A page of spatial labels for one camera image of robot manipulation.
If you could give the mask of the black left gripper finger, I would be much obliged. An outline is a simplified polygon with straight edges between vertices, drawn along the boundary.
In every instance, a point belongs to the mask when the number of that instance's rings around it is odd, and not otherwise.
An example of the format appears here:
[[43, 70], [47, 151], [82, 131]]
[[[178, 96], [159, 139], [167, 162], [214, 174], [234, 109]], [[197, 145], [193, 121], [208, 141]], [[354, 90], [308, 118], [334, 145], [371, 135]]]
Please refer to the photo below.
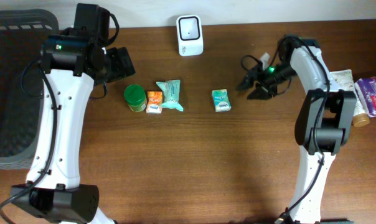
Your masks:
[[121, 77], [129, 77], [136, 73], [131, 57], [126, 47], [118, 49], [118, 72]]
[[111, 48], [106, 51], [107, 63], [105, 81], [107, 83], [115, 82], [126, 76], [122, 56], [122, 48]]

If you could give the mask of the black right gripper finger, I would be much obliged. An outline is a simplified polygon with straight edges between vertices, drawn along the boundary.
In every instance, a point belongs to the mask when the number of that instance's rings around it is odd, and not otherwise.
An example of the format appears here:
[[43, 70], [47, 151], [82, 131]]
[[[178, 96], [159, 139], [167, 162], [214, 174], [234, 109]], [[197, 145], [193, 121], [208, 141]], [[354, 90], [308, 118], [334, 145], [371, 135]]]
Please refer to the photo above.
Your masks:
[[268, 89], [262, 86], [256, 87], [248, 96], [248, 100], [269, 100], [276, 96], [276, 93], [272, 89]]
[[242, 81], [236, 86], [237, 91], [243, 91], [248, 90], [250, 88], [253, 88], [254, 82], [256, 81], [256, 74], [247, 73]]

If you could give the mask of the green lidded jar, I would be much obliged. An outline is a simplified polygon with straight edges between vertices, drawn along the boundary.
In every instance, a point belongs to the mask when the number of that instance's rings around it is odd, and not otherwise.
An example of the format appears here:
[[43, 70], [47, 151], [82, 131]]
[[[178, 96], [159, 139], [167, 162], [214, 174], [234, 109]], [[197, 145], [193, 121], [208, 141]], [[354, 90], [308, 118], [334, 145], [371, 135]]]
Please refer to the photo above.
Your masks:
[[147, 98], [142, 86], [127, 86], [124, 92], [124, 98], [131, 111], [142, 112], [146, 109]]

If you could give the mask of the small teal tissue pack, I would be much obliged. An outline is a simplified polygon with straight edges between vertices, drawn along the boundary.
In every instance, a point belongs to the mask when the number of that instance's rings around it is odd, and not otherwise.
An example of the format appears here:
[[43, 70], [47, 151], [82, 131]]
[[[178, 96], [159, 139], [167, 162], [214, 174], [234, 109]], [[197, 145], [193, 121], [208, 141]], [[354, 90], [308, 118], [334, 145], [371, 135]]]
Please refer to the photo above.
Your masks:
[[228, 93], [226, 89], [213, 90], [212, 98], [214, 101], [215, 111], [224, 112], [231, 110], [231, 104], [228, 99]]

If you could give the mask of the orange tissue pack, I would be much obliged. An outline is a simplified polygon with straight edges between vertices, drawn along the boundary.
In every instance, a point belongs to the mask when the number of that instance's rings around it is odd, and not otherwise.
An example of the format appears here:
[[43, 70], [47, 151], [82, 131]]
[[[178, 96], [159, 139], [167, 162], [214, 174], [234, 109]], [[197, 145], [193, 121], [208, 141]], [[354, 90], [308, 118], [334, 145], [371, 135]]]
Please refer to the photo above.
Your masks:
[[161, 114], [163, 95], [161, 91], [149, 91], [146, 112], [148, 114]]

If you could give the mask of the teal wet wipes pack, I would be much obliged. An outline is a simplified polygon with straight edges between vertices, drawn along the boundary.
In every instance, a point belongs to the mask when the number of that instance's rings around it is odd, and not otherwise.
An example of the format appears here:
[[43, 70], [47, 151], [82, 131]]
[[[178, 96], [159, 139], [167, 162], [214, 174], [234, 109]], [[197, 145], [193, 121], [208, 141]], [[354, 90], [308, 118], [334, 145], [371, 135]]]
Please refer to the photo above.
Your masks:
[[180, 80], [168, 80], [165, 82], [156, 82], [163, 94], [162, 108], [175, 109], [183, 112], [183, 107], [179, 103], [179, 93], [181, 90]]

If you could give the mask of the white Pantene tube gold cap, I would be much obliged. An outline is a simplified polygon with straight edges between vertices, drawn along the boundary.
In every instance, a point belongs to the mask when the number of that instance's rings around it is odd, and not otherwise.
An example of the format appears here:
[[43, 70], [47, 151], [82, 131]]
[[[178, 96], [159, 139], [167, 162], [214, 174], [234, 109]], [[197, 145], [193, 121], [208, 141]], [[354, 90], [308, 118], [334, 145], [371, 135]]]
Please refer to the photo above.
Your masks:
[[353, 91], [356, 97], [356, 104], [354, 109], [354, 115], [352, 119], [352, 125], [354, 127], [363, 127], [370, 123], [368, 114], [365, 112], [362, 103], [358, 97], [358, 94], [355, 90], [355, 84], [353, 80], [352, 70], [340, 70], [335, 72], [330, 72], [332, 78], [336, 81], [337, 84], [345, 91]]

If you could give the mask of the purple red Carefree pad pack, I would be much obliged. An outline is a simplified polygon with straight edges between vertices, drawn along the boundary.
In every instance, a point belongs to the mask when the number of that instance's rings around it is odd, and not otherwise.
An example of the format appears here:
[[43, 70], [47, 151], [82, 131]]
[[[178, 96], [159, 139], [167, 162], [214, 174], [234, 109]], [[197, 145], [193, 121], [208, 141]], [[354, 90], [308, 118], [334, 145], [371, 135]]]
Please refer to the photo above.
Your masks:
[[365, 112], [376, 117], [376, 77], [360, 78], [354, 86]]

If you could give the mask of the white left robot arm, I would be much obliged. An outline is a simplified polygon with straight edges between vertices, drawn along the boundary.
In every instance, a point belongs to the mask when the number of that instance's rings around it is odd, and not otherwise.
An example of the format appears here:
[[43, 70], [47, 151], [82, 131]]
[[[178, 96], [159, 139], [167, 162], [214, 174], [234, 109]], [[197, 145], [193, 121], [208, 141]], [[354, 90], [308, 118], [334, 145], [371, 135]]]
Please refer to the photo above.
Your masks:
[[80, 182], [79, 149], [88, 100], [96, 85], [131, 76], [126, 48], [109, 35], [116, 17], [96, 4], [77, 5], [72, 27], [44, 42], [37, 67], [44, 83], [39, 135], [23, 184], [9, 203], [50, 223], [111, 223], [96, 185]]

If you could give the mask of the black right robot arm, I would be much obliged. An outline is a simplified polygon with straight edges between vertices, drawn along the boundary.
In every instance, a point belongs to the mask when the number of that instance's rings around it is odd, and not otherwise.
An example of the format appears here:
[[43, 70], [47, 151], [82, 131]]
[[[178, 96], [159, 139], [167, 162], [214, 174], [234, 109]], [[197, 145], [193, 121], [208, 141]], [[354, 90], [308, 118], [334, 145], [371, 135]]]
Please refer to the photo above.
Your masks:
[[286, 34], [278, 41], [274, 56], [279, 63], [258, 60], [236, 89], [252, 88], [249, 100], [270, 100], [281, 94], [280, 84], [299, 77], [306, 97], [294, 127], [300, 151], [298, 178], [289, 206], [275, 222], [320, 223], [327, 175], [349, 138], [355, 93], [333, 80], [314, 39]]

